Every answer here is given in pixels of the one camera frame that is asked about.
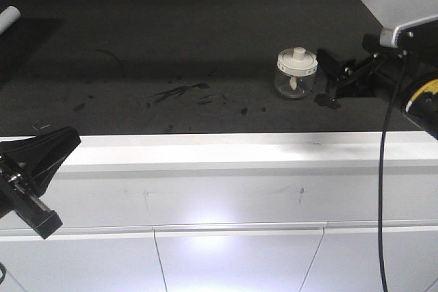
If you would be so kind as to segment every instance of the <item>white pipe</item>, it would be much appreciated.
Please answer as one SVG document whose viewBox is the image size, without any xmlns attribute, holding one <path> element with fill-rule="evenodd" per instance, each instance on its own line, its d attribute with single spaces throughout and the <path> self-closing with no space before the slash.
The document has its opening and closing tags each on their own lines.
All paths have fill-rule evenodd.
<svg viewBox="0 0 438 292">
<path fill-rule="evenodd" d="M 9 6 L 0 14 L 0 35 L 8 29 L 21 16 L 19 10 L 14 6 Z"/>
</svg>

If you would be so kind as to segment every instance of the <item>black mat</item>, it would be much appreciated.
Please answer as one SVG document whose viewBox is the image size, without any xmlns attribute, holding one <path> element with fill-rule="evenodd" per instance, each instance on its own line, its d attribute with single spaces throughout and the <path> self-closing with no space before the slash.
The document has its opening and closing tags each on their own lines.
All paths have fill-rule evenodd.
<svg viewBox="0 0 438 292">
<path fill-rule="evenodd" d="M 316 105 L 321 76 L 302 100 L 273 87 L 282 49 L 363 57 L 363 34 L 381 26 L 360 0 L 0 0 L 8 5 L 23 23 L 62 24 L 38 37 L 0 36 L 0 60 L 20 59 L 0 90 L 3 136 L 66 125 L 82 135 L 381 129 L 386 104 L 377 98 Z M 391 129 L 416 130 L 396 113 Z"/>
</svg>

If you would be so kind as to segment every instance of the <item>jar lid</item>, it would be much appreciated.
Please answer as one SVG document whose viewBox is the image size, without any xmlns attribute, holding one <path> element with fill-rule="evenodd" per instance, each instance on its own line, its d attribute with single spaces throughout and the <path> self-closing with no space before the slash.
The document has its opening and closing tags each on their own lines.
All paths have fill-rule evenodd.
<svg viewBox="0 0 438 292">
<path fill-rule="evenodd" d="M 285 49 L 279 53 L 276 63 L 279 70 L 293 77 L 306 77 L 316 72 L 316 55 L 302 47 Z"/>
</svg>

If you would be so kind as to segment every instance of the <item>glass jar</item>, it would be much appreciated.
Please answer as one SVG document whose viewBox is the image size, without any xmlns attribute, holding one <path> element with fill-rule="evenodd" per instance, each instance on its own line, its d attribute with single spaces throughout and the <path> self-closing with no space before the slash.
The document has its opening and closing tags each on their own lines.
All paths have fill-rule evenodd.
<svg viewBox="0 0 438 292">
<path fill-rule="evenodd" d="M 288 98 L 302 98 L 310 93 L 315 82 L 316 55 L 304 48 L 285 49 L 279 54 L 274 86 Z"/>
</svg>

